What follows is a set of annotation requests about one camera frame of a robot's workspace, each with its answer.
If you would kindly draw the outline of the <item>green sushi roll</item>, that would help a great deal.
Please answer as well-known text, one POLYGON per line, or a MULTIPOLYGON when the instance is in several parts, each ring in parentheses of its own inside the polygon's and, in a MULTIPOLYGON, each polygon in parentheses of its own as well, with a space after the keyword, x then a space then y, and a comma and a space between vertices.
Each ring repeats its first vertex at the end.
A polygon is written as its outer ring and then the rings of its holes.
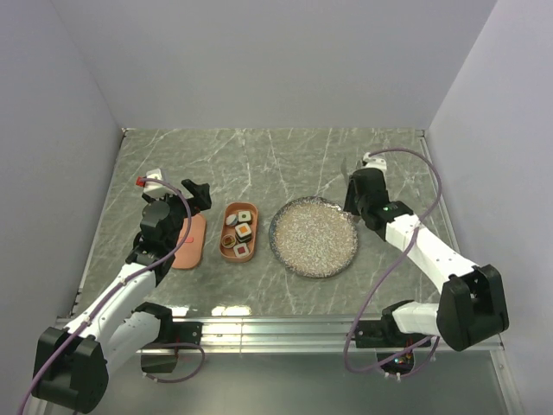
POLYGON ((237 212, 238 223, 251 223, 252 218, 251 210, 240 210, 237 212))

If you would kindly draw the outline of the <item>small noodle soup cup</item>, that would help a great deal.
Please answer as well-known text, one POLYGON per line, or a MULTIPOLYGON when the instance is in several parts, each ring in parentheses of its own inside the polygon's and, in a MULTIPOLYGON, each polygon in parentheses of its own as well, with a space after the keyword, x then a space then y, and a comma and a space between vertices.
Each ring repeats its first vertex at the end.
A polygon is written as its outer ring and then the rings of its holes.
POLYGON ((236 245, 236 238, 233 234, 225 234, 221 238, 220 244, 225 249, 232 249, 236 245))

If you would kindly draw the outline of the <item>orange sushi roll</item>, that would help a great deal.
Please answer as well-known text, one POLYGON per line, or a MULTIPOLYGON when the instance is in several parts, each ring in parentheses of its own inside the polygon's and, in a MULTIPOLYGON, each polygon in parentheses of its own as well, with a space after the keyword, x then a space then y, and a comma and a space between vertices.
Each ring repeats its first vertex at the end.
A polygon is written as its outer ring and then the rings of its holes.
POLYGON ((241 222, 238 223, 235 227, 236 239, 239 243, 248 242, 252 238, 252 230, 248 223, 241 222))

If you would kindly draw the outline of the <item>red sushi roll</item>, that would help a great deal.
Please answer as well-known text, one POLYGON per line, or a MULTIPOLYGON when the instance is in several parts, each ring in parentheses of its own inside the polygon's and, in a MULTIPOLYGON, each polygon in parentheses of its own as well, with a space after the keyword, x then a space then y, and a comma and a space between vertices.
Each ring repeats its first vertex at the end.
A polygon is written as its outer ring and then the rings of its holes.
POLYGON ((247 257, 251 252, 246 243, 239 243, 233 247, 234 255, 237 259, 247 257))

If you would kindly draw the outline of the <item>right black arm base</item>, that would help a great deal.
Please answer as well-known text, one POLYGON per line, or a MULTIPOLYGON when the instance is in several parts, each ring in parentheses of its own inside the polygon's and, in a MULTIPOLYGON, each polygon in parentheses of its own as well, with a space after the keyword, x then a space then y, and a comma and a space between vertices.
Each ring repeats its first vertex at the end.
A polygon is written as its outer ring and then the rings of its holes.
POLYGON ((356 348, 406 348, 421 341, 425 335, 405 334, 387 316, 379 320, 362 320, 354 330, 356 348))

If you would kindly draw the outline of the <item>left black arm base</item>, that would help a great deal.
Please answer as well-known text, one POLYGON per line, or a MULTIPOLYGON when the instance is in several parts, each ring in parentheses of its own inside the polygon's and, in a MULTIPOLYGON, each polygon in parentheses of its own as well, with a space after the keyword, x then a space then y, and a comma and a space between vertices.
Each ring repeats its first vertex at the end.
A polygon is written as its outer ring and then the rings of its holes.
POLYGON ((201 350, 202 322, 175 320, 170 308, 154 303, 142 303, 136 311, 160 323, 156 337, 145 346, 148 353, 141 356, 141 368, 150 379, 155 374, 171 374, 182 350, 201 350))

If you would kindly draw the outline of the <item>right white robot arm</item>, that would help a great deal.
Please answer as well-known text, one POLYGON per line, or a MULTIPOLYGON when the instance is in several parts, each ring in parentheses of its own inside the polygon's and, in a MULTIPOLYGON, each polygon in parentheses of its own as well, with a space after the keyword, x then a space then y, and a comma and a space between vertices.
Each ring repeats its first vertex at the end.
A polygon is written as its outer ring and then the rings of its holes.
POLYGON ((401 201, 392 201, 384 158, 366 153, 348 180, 345 210, 380 239, 400 250, 436 287, 438 303, 405 300, 383 310, 378 320, 356 323, 358 347, 400 348, 439 336, 462 351, 509 328, 504 286, 492 265, 479 266, 433 234, 401 201))

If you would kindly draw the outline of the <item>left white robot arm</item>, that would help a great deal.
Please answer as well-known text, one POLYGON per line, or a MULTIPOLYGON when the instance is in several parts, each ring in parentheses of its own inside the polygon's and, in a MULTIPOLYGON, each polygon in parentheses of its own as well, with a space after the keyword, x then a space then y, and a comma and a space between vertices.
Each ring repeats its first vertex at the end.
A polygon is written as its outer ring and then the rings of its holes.
POLYGON ((154 176, 140 177, 140 230, 108 288, 63 328, 40 336, 26 395, 87 414, 103 398, 109 377, 143 348, 200 350, 201 326, 183 329, 171 309, 144 302, 168 274, 193 217, 212 206, 208 184, 182 181, 185 197, 154 176))

